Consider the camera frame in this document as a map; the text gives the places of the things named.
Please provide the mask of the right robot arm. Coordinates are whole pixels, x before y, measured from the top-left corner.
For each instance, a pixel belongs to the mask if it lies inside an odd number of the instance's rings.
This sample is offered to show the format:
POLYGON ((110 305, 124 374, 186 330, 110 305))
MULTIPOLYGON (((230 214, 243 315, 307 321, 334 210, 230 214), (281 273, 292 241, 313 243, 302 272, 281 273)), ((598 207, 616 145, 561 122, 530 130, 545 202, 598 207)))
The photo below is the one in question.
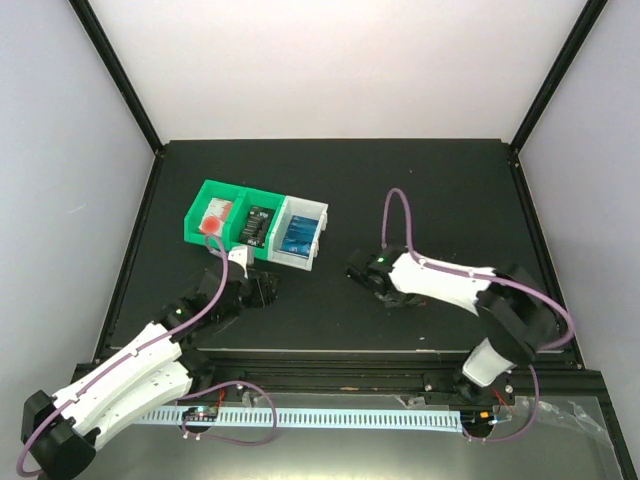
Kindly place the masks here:
POLYGON ((406 247, 388 246, 376 255, 355 251, 346 274, 387 307, 435 299, 479 319, 484 338, 460 369, 449 378, 427 381, 436 393, 454 395, 458 404, 488 404, 492 384, 514 367, 532 363, 557 334, 552 308, 535 296, 535 283, 517 265, 500 272, 425 257, 416 261, 406 247))

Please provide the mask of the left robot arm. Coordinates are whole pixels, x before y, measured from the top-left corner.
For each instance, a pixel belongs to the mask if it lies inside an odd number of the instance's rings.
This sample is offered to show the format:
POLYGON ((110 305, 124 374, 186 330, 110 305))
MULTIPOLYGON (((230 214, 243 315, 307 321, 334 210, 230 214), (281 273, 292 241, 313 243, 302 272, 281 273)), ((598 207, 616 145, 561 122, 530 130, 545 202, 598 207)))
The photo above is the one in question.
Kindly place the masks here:
POLYGON ((216 382, 213 361, 197 344, 243 310, 272 304, 279 283, 275 274, 236 262, 209 268, 109 359, 52 395, 32 394, 23 406, 17 474, 73 479, 145 414, 231 387, 216 382))

